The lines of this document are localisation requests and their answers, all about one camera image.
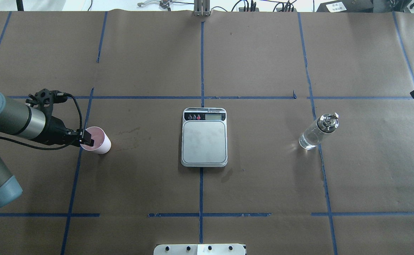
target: robotic arm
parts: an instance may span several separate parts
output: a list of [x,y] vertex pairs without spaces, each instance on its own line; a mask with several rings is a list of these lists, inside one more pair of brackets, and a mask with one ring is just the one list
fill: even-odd
[[[29,97],[31,99],[27,99],[26,104],[22,104],[0,93],[0,132],[45,145],[63,146],[44,148],[6,137],[0,139],[42,150],[62,149],[69,145],[79,147],[80,144],[93,146],[94,140],[91,139],[91,134],[82,128],[81,111],[71,94],[43,89],[34,95],[30,94]],[[64,103],[68,97],[74,100],[80,115],[80,126],[76,130],[67,129],[63,121],[52,116],[53,104]],[[18,198],[22,191],[15,176],[0,158],[0,207]]]

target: metal bracket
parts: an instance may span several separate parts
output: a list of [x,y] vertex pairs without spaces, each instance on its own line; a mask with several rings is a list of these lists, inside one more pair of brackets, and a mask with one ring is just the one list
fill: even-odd
[[210,0],[194,0],[194,16],[210,16]]

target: stain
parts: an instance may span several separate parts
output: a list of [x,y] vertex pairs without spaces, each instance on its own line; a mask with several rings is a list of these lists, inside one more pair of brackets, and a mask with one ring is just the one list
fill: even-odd
[[225,183],[226,181],[228,181],[229,178],[231,178],[232,173],[233,173],[232,168],[229,168],[229,171],[226,173],[226,175],[223,176],[223,178],[221,178],[221,183]]
[[141,127],[140,126],[138,126],[137,128],[135,128],[135,129],[132,129],[132,130],[130,130],[130,131],[119,131],[116,135],[121,135],[121,134],[126,134],[126,133],[132,133],[132,132],[134,132],[134,131],[136,131],[136,130],[139,130],[139,129],[141,129]]

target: pink cup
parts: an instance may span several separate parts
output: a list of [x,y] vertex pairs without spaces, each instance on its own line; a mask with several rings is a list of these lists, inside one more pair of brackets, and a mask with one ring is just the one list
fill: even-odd
[[86,129],[91,134],[91,139],[94,140],[94,146],[87,146],[81,144],[81,147],[88,151],[97,154],[105,154],[111,149],[111,141],[103,129],[98,126],[91,126]]

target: white label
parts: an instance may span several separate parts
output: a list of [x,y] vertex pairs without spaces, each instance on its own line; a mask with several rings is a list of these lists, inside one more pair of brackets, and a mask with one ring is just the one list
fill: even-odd
[[328,8],[330,12],[339,12],[339,11],[347,10],[342,2],[332,3],[329,5],[326,5],[326,7]]

